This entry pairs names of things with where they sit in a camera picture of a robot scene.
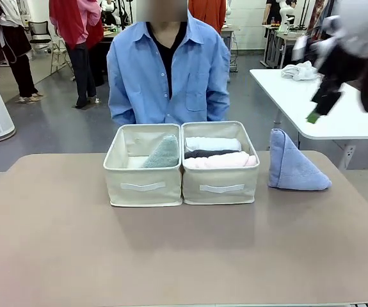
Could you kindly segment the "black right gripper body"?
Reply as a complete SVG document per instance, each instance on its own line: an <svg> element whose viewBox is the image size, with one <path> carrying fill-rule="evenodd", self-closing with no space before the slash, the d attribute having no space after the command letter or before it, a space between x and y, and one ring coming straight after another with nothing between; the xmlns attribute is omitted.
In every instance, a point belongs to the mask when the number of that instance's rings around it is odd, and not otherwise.
<svg viewBox="0 0 368 307"><path fill-rule="evenodd" d="M354 81L364 70L364 59L350 54L336 43L317 59L317 71L323 75L318 91L336 90Z"/></svg>

